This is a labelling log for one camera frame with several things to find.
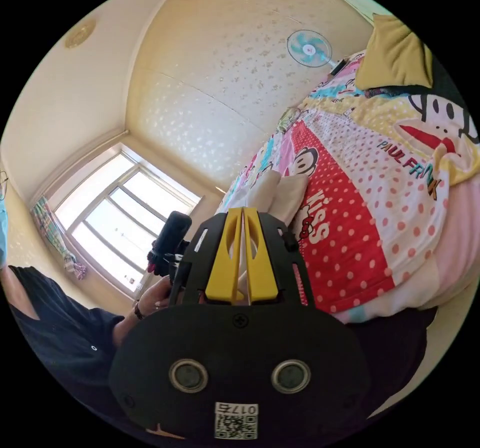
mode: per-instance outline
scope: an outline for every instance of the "person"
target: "person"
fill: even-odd
[[[148,288],[126,315],[88,309],[67,296],[34,267],[7,265],[8,215],[0,193],[0,284],[22,334],[53,377],[81,404],[114,427],[152,445],[158,427],[147,432],[123,413],[108,385],[117,348],[141,319],[168,306],[168,276]]]

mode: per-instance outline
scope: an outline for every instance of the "curtain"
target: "curtain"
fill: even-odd
[[[83,280],[87,267],[77,263],[75,255],[67,250],[62,235],[54,221],[47,199],[42,196],[31,210],[31,214],[43,239],[49,242],[62,256],[63,267],[73,273],[77,280]]]

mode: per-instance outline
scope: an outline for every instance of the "window frame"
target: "window frame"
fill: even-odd
[[[130,162],[133,163],[133,166],[123,173],[121,176],[119,176],[116,180],[114,180],[110,185],[108,185],[101,193],[99,193],[88,205],[87,207],[75,218],[75,220],[72,222],[72,224],[68,227],[65,228],[62,225],[62,222],[59,220],[59,218],[56,215],[56,210],[63,204],[63,202],[78,188],[80,187],[83,183],[85,183],[93,174],[95,174],[98,170],[100,170],[103,166],[105,166],[107,163],[112,161],[115,157],[117,156],[124,156],[127,158]],[[147,254],[145,253],[145,266],[141,267],[136,265],[135,262],[130,260],[128,257],[126,257],[123,253],[121,253],[117,248],[115,248],[111,243],[109,243],[101,234],[99,234],[87,221],[87,218],[89,215],[102,203],[103,201],[107,201],[111,203],[116,209],[118,209],[123,215],[125,215],[129,220],[133,221],[139,228],[145,230],[148,234],[150,234],[152,237],[157,238],[159,236],[159,233],[154,233],[151,229],[147,228],[144,226],[142,223],[140,223],[137,219],[135,219],[132,215],[130,215],[128,212],[126,212],[123,208],[121,208],[112,198],[111,194],[116,191],[116,190],[122,190],[125,194],[127,194],[129,197],[132,198],[132,200],[136,201],[140,206],[142,206],[144,209],[149,211],[152,215],[158,217],[160,220],[163,222],[167,221],[167,218],[156,211],[154,208],[150,207],[148,204],[146,204],[144,201],[142,201],[140,198],[138,198],[135,194],[133,194],[128,188],[125,188],[124,184],[127,183],[132,177],[134,177],[138,173],[142,173],[143,175],[147,176],[150,180],[152,180],[154,183],[156,183],[160,188],[165,190],[167,193],[170,195],[174,196],[178,200],[180,200],[182,203],[186,204],[187,206],[190,207],[189,211],[186,213],[187,215],[190,215],[192,210],[195,208],[195,206],[200,202],[201,197],[198,197],[199,200],[195,201],[187,196],[185,196],[183,193],[180,191],[176,190],[174,187],[170,186],[166,181],[162,180],[159,176],[157,176],[155,173],[150,171],[145,165],[145,161],[140,158],[139,156],[135,156],[136,159],[134,159],[132,156],[130,156],[129,153],[125,152],[122,148],[120,148],[118,151],[115,151],[112,156],[110,156],[107,160],[105,160],[103,163],[101,163],[99,166],[97,166],[94,170],[92,170],[88,176],[86,176],[82,181],[77,183],[72,189],[68,191],[68,193],[62,197],[61,201],[59,203],[56,203],[56,207],[52,210],[53,216],[55,217],[55,222],[57,223],[60,232],[62,235],[67,239],[68,243],[73,246],[73,248],[90,264],[102,277],[104,277],[110,284],[112,284],[115,288],[121,290],[124,294],[126,294],[129,298],[134,299],[138,292],[142,289],[142,281],[144,277],[147,274]],[[128,287],[124,286],[121,282],[119,282],[113,275],[111,275],[97,260],[94,259],[92,255],[75,239],[73,236],[73,232],[75,229],[81,225],[84,224],[85,227],[101,242],[103,243],[110,251],[112,251],[115,255],[117,255],[121,260],[123,260],[125,263],[127,263],[129,266],[131,266],[133,269],[138,271],[139,273],[142,274],[140,280],[138,281],[137,286],[135,287],[134,290],[128,289]]]

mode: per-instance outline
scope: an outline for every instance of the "camera lens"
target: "camera lens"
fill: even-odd
[[[180,359],[170,368],[171,384],[184,393],[198,393],[207,386],[208,374],[205,367],[194,359]]]
[[[310,369],[297,359],[289,359],[278,364],[271,375],[273,387],[284,394],[302,391],[310,381]]]

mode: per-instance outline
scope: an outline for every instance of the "wristwatch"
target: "wristwatch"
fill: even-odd
[[[139,310],[139,299],[136,301],[135,303],[135,307],[133,308],[133,312],[135,313],[135,316],[139,319],[139,320],[143,320],[145,317],[142,315],[142,313],[140,313],[140,310]]]

